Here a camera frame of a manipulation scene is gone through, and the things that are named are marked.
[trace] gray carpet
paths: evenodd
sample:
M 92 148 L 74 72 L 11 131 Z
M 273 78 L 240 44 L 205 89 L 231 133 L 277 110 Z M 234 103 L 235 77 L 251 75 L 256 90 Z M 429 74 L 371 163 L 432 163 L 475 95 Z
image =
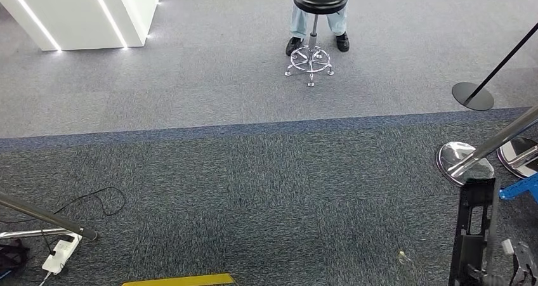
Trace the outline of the gray carpet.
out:
M 128 197 L 112 217 L 93 199 L 63 213 L 101 237 L 84 240 L 47 286 L 221 272 L 239 285 L 446 285 L 458 190 L 435 153 L 448 141 L 477 145 L 522 112 L 0 140 L 0 190 L 47 209 L 105 186 Z M 491 162 L 503 186 L 516 180 Z M 109 212 L 120 204 L 117 193 L 101 196 Z M 500 211 L 500 237 L 538 251 L 532 198 L 501 202 Z M 22 280 L 0 285 L 43 278 L 43 240 L 25 242 L 34 258 Z M 400 264 L 399 250 L 412 262 Z M 497 272 L 508 276 L 511 260 L 498 252 Z
M 145 48 L 42 53 L 0 8 L 0 137 L 461 110 L 535 24 L 535 0 L 350 0 L 351 51 L 314 89 L 285 77 L 291 0 L 161 0 Z M 538 39 L 491 81 L 497 108 L 535 104 Z

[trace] chrome stool base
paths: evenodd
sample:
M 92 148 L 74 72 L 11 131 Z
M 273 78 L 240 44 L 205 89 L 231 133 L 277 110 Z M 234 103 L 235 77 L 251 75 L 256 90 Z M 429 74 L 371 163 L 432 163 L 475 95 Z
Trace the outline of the chrome stool base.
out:
M 517 136 L 497 149 L 502 165 L 519 178 L 527 178 L 538 172 L 538 143 Z
M 289 77 L 291 75 L 291 69 L 294 67 L 302 72 L 310 74 L 310 82 L 307 84 L 308 87 L 314 86 L 314 74 L 317 72 L 322 72 L 328 68 L 327 75 L 334 75 L 331 65 L 331 56 L 329 56 L 326 51 L 319 48 L 319 46 L 314 46 L 313 50 L 311 50 L 309 46 L 295 49 L 291 53 L 289 60 L 291 65 L 287 67 L 284 74 Z
M 473 167 L 469 168 L 462 175 L 454 177 L 451 167 L 460 163 L 470 153 L 475 151 L 475 148 L 463 142 L 449 142 L 444 145 L 437 153 L 437 167 L 443 175 L 453 182 L 456 186 L 462 186 L 467 182 L 467 179 L 490 179 L 495 175 L 495 171 L 486 158 L 480 161 Z

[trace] dark gray carpet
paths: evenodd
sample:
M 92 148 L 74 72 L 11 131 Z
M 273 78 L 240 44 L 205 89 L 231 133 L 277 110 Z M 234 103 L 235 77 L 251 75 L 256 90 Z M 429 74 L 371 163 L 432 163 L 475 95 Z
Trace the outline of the dark gray carpet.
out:
M 435 153 L 453 140 L 476 145 L 520 113 L 220 127 L 191 138 L 177 138 L 192 131 L 178 129 L 138 141 L 117 133 L 116 142 L 85 136 L 87 144 L 32 149 L 39 143 L 29 141 L 26 150 L 26 140 L 2 140 L 11 150 L 0 154 L 0 190 L 47 209 L 105 186 L 128 196 L 116 216 L 105 217 L 93 199 L 64 212 L 101 237 L 84 240 L 69 271 L 47 286 L 221 272 L 239 285 L 445 285 L 458 190 L 437 171 Z M 535 129 L 526 135 L 538 137 Z M 503 185 L 515 180 L 492 163 Z M 114 192 L 102 197 L 108 211 L 119 205 Z M 2 219 L 23 218 L 0 211 Z M 501 238 L 538 251 L 537 211 L 528 195 L 501 202 Z M 44 277 L 43 240 L 25 243 L 30 264 L 0 285 Z M 399 250 L 412 262 L 400 264 Z M 500 251 L 496 258 L 508 276 L 511 260 Z

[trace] black stanchion base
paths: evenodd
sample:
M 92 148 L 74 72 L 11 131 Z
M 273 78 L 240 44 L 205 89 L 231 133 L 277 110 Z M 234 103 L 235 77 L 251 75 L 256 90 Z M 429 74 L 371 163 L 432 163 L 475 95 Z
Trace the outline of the black stanchion base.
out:
M 495 100 L 485 89 L 482 89 L 468 103 L 465 103 L 469 96 L 477 89 L 478 85 L 470 82 L 460 82 L 452 87 L 452 95 L 464 107 L 472 110 L 489 110 L 493 107 Z

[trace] person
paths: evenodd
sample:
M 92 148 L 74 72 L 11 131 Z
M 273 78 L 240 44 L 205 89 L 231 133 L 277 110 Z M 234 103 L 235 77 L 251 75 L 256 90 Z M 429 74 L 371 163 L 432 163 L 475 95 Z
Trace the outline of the person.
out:
M 329 28 L 336 36 L 336 46 L 342 52 L 350 50 L 350 40 L 347 29 L 347 7 L 340 10 L 337 13 L 327 15 L 327 21 L 329 22 Z M 295 4 L 293 4 L 293 14 L 291 18 L 291 39 L 286 46 L 286 55 L 290 56 L 291 53 L 301 47 L 303 40 L 306 38 L 306 21 L 308 19 L 308 13 L 300 10 Z

